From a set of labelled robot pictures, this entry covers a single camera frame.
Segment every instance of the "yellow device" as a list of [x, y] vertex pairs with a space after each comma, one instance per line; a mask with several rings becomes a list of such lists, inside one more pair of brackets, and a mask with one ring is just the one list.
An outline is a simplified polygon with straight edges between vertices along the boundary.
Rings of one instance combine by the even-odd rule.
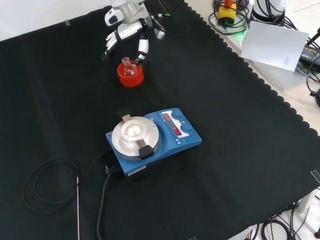
[[[237, 9], [237, 4], [232, 3], [232, 5], [230, 7], [233, 9]], [[234, 24], [235, 20], [236, 20], [237, 12], [233, 9], [225, 8], [224, 6], [220, 6], [218, 19], [222, 23]]]

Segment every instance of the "blue knob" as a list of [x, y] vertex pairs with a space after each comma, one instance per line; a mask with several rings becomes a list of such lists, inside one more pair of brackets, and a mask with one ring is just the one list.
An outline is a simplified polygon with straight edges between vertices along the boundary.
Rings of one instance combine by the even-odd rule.
[[181, 125], [181, 130], [187, 134], [192, 133], [193, 127], [191, 126], [190, 123], [184, 123]]
[[179, 110], [173, 110], [171, 116], [176, 120], [182, 120], [184, 118], [182, 112]]

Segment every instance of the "black tablecloth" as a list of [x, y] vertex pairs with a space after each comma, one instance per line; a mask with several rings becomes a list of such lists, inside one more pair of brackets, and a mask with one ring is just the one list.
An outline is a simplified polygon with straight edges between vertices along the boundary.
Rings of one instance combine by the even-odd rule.
[[[157, 1], [147, 8], [158, 13]], [[162, 41], [149, 34], [145, 80], [136, 88], [117, 78], [121, 58], [137, 55], [139, 36], [100, 59], [112, 28], [102, 9], [0, 43], [1, 239], [75, 240], [76, 202], [54, 215], [30, 211], [25, 179], [50, 158], [67, 156], [82, 173], [107, 147], [105, 133], [133, 115], [180, 108], [202, 137], [144, 177], [116, 177], [106, 194], [108, 240], [226, 240], [317, 187], [317, 133], [252, 73], [202, 19], [180, 4], [164, 18]], [[104, 165], [97, 161], [80, 189], [80, 234], [96, 237]], [[68, 168], [41, 177], [39, 191], [59, 200], [75, 187]], [[44, 208], [27, 187], [27, 197]]]

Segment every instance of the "red led display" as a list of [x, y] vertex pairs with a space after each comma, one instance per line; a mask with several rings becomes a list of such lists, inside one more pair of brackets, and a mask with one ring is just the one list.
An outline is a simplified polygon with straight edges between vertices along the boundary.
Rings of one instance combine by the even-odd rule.
[[168, 113], [163, 114], [163, 116], [167, 121], [171, 121], [171, 118], [169, 117]]
[[181, 136], [181, 132], [179, 131], [179, 129], [177, 128], [177, 126], [174, 124], [174, 122], [172, 121], [172, 119], [169, 117], [169, 115], [167, 113], [164, 113], [163, 116], [165, 117], [165, 119], [167, 120], [167, 122], [169, 123], [169, 125], [172, 127], [173, 131], [175, 132], [175, 134], [177, 136]]
[[178, 136], [181, 136], [181, 132], [178, 130], [178, 128], [173, 127], [173, 130], [174, 130], [175, 134], [177, 134]]

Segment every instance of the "black cable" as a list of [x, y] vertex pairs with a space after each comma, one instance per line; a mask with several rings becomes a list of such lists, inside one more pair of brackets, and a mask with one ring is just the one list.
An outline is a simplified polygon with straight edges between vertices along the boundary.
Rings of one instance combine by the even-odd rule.
[[254, 233], [254, 235], [253, 235], [252, 240], [256, 240], [256, 237], [258, 236], [258, 232], [259, 232], [259, 227], [260, 227], [260, 224], [258, 223], [258, 224], [256, 225], [255, 233]]
[[274, 232], [272, 231], [272, 217], [270, 217], [270, 228], [271, 228], [272, 240], [275, 240], [275, 239], [274, 239]]
[[[208, 21], [209, 21], [211, 27], [212, 27], [215, 31], [217, 31], [218, 33], [223, 34], [223, 35], [227, 35], [227, 36], [244, 33], [244, 32], [246, 31], [246, 29], [247, 29], [246, 25], [249, 23], [249, 17], [248, 17], [248, 15], [249, 15], [249, 8], [248, 8], [247, 6], [245, 6], [245, 5], [243, 5], [243, 4], [240, 3], [240, 2], [238, 2], [238, 5], [237, 5], [240, 9], [238, 9], [238, 7], [237, 7], [237, 9], [235, 9], [235, 8], [233, 8], [233, 7], [230, 7], [230, 6], [223, 5], [223, 3], [224, 3], [224, 2], [219, 2], [218, 4], [215, 4], [215, 1], [213, 2], [213, 5], [214, 5], [213, 8], [214, 8], [214, 10], [213, 10], [213, 13], [210, 14], [210, 16], [208, 17]], [[232, 24], [226, 23], [226, 22], [222, 22], [222, 21], [218, 18], [217, 14], [216, 14], [216, 13], [219, 11], [219, 8], [220, 8], [220, 7], [225, 7], [226, 9], [232, 9], [232, 10], [236, 11], [236, 14], [240, 15], [242, 18], [241, 18], [238, 22], [232, 23]], [[234, 32], [221, 31], [220, 29], [218, 29], [218, 28], [211, 22], [211, 17], [212, 17], [212, 16], [215, 17], [215, 19], [217, 20], [217, 22], [220, 23], [224, 29], [227, 29], [227, 28], [233, 28], [233, 29], [243, 28], [243, 29], [240, 30], [240, 31], [234, 31]]]
[[[301, 75], [303, 75], [303, 76], [306, 76], [306, 74], [307, 74], [307, 72], [306, 71], [304, 71], [299, 65], [297, 65], [297, 67], [303, 72], [300, 72], [300, 71], [298, 71], [298, 70], [296, 70], [299, 74], [301, 74]], [[313, 71], [311, 71], [311, 73], [317, 78], [317, 79], [315, 79], [315, 78], [313, 78], [312, 76], [309, 76], [309, 78], [311, 78], [314, 82], [316, 82], [316, 83], [320, 83], [320, 79], [315, 75], [315, 73], [313, 72]]]
[[292, 236], [290, 235], [290, 231], [289, 229], [287, 228], [287, 226], [279, 221], [279, 220], [276, 220], [276, 219], [271, 219], [270, 221], [269, 220], [266, 220], [264, 222], [264, 224], [262, 225], [262, 228], [261, 228], [261, 237], [262, 237], [262, 240], [268, 240], [267, 237], [266, 237], [266, 233], [265, 233], [265, 230], [266, 230], [266, 226], [270, 223], [273, 223], [273, 224], [278, 224], [280, 225], [281, 227], [283, 227], [283, 229], [285, 230], [286, 232], [286, 236], [287, 236], [287, 240], [296, 240], [294, 237], [292, 238]]
[[286, 220], [284, 220], [281, 216], [279, 216], [279, 218], [280, 218], [285, 224], [287, 224], [288, 227], [290, 227], [289, 223], [287, 223]]
[[[38, 214], [54, 214], [58, 211], [60, 211], [61, 209], [63, 209], [65, 206], [67, 206], [71, 201], [72, 199], [74, 199], [74, 197], [76, 196], [77, 194], [77, 182], [76, 180], [77, 179], [74, 179], [75, 181], [75, 189], [73, 190], [73, 192], [71, 193], [70, 196], [68, 196], [67, 198], [63, 199], [63, 200], [60, 200], [60, 201], [50, 201], [50, 200], [46, 200], [44, 199], [43, 197], [41, 197], [39, 195], [39, 193], [37, 192], [37, 183], [38, 183], [38, 179], [39, 177], [45, 172], [47, 171], [50, 167], [54, 166], [54, 165], [57, 165], [57, 164], [64, 164], [64, 165], [69, 165], [71, 166], [74, 171], [75, 171], [75, 174], [76, 174], [76, 177], [78, 177], [79, 179], [79, 187], [84, 183], [88, 173], [90, 172], [94, 162], [101, 156], [102, 154], [98, 155], [90, 164], [88, 170], [86, 171], [85, 175], [83, 176], [83, 179], [81, 180], [80, 178], [80, 172], [79, 172], [79, 168], [78, 166], [70, 161], [67, 157], [54, 157], [48, 161], [46, 161], [45, 163], [41, 164], [36, 170], [33, 171], [33, 173], [26, 179], [26, 181], [24, 182], [24, 185], [23, 185], [23, 189], [22, 189], [22, 198], [23, 198], [23, 201], [25, 203], [25, 205], [30, 209], [32, 210], [33, 212], [35, 213], [38, 213]], [[52, 205], [52, 206], [56, 206], [56, 209], [54, 210], [49, 210], [49, 211], [43, 211], [43, 210], [39, 210], [39, 209], [36, 209], [34, 208], [33, 206], [31, 206], [31, 204], [27, 201], [27, 198], [26, 198], [26, 187], [28, 185], [28, 183], [30, 182], [31, 178], [35, 176], [35, 179], [33, 181], [33, 192], [34, 194], [36, 195], [36, 197], [43, 203], [46, 203], [48, 205]]]
[[106, 186], [107, 183], [109, 181], [109, 179], [111, 178], [112, 174], [114, 174], [117, 170], [115, 170], [114, 167], [111, 168], [110, 172], [107, 173], [104, 183], [103, 183], [103, 187], [102, 187], [102, 193], [101, 193], [101, 201], [100, 201], [100, 208], [99, 208], [99, 212], [98, 212], [98, 218], [97, 218], [97, 222], [96, 222], [96, 236], [98, 238], [98, 240], [102, 240], [101, 237], [101, 233], [100, 233], [100, 225], [102, 223], [102, 212], [103, 212], [103, 207], [104, 207], [104, 201], [105, 201], [105, 193], [106, 193]]
[[300, 229], [302, 228], [302, 226], [305, 224], [306, 219], [307, 219], [307, 216], [308, 216], [308, 213], [309, 213], [309, 210], [310, 210], [310, 207], [308, 208], [308, 211], [307, 211], [306, 214], [305, 214], [303, 223], [302, 223], [301, 226], [298, 228], [298, 230], [293, 234], [293, 237], [295, 237], [295, 235], [297, 234], [297, 232], [299, 232], [299, 230], [300, 230]]
[[309, 89], [309, 91], [310, 91], [310, 96], [312, 96], [312, 97], [316, 97], [316, 96], [318, 96], [318, 94], [317, 94], [315, 91], [312, 91], [312, 90], [311, 90], [311, 88], [310, 88], [310, 86], [309, 86], [309, 77], [310, 77], [310, 72], [311, 72], [311, 69], [312, 69], [313, 65], [315, 64], [315, 62], [316, 62], [319, 58], [320, 58], [320, 54], [319, 54], [318, 57], [316, 57], [316, 58], [312, 61], [311, 65], [309, 66], [308, 71], [306, 72], [306, 76], [305, 76], [306, 86], [308, 87], [308, 89]]

